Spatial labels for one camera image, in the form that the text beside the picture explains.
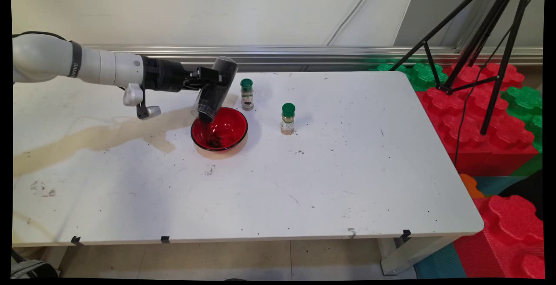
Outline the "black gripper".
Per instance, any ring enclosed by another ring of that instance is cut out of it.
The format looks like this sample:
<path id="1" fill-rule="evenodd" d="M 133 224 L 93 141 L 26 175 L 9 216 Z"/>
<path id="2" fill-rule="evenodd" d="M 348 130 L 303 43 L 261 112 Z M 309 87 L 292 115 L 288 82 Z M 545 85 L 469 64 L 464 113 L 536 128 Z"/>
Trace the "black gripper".
<path id="1" fill-rule="evenodd" d="M 151 59 L 146 56 L 141 58 L 144 68 L 140 87 L 144 90 L 177 93 L 181 90 L 201 90 L 206 85 L 224 83 L 224 77 L 214 69 L 197 67 L 194 71 L 187 71 L 176 61 Z"/>

